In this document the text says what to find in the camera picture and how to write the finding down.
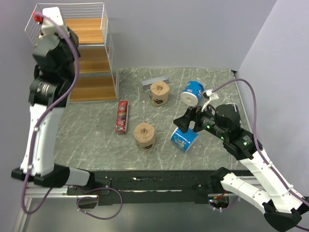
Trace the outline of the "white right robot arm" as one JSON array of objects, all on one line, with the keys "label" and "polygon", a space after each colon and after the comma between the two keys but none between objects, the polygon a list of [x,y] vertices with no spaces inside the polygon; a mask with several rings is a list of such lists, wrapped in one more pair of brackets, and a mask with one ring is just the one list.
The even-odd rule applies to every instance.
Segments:
[{"label": "white right robot arm", "polygon": [[211,188],[218,193],[232,192],[249,202],[279,232],[297,227],[302,215],[309,210],[309,199],[286,182],[262,145],[254,141],[251,132],[241,127],[238,107],[234,104],[222,104],[216,108],[210,105],[205,111],[200,106],[188,107],[185,114],[173,123],[181,132],[188,132],[192,121],[195,123],[194,132],[205,130],[221,139],[225,150],[262,186],[259,189],[221,167],[211,175]]}]

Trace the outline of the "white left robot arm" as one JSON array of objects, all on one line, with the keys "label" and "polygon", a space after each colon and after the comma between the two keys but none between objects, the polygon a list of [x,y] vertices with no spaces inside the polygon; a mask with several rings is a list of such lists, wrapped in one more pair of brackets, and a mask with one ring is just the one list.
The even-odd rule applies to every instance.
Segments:
[{"label": "white left robot arm", "polygon": [[93,172],[54,163],[57,129],[67,105],[65,93],[71,91],[76,75],[75,57],[57,32],[37,40],[33,57],[37,64],[29,88],[28,143],[23,162],[11,177],[46,188],[78,186],[84,194],[91,194],[96,188]]}]

